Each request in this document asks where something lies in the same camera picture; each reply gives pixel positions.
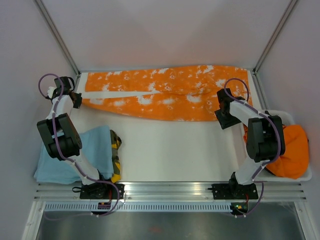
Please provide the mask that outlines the orange white tie-dye trousers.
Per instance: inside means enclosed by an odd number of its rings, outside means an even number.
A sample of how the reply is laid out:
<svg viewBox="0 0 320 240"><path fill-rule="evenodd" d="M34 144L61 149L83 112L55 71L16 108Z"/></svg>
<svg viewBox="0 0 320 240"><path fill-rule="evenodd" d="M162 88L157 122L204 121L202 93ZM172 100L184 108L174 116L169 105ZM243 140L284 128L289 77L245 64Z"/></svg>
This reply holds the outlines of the orange white tie-dye trousers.
<svg viewBox="0 0 320 240"><path fill-rule="evenodd" d="M160 121L216 121L217 92L224 86L251 104L248 71L235 66L194 65L158 69L90 72L86 92L146 92L121 97L88 96L87 107Z"/></svg>

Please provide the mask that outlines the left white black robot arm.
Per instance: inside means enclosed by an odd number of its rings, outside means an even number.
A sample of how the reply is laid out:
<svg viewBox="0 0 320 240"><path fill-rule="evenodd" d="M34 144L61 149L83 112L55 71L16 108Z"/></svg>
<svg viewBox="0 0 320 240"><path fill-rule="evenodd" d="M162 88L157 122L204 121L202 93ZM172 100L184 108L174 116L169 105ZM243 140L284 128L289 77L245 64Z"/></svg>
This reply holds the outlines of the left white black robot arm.
<svg viewBox="0 0 320 240"><path fill-rule="evenodd" d="M75 83L71 77L53 73L42 76L38 88L48 76L54 77L55 87L48 88L47 94L42 96L51 101L52 107L48 116L37 123L44 147L51 158L66 163L80 177L81 186L73 191L80 193L81 199L108 197L111 193L109 182L82 152L82 140L70 118L72 109L80 108L82 94L74 92Z"/></svg>

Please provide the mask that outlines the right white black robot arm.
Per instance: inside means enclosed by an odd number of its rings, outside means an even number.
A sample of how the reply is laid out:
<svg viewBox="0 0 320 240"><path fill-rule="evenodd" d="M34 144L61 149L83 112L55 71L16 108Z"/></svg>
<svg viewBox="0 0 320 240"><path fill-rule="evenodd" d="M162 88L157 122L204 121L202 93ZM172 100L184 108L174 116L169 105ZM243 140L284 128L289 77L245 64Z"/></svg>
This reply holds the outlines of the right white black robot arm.
<svg viewBox="0 0 320 240"><path fill-rule="evenodd" d="M286 150L281 117L260 112L250 106L243 97L234 97L229 88L217 92L219 109L216 118L223 130L243 124L246 132L246 159L232 173L227 183L211 186L215 200L258 199L255 180L271 162L276 161Z"/></svg>

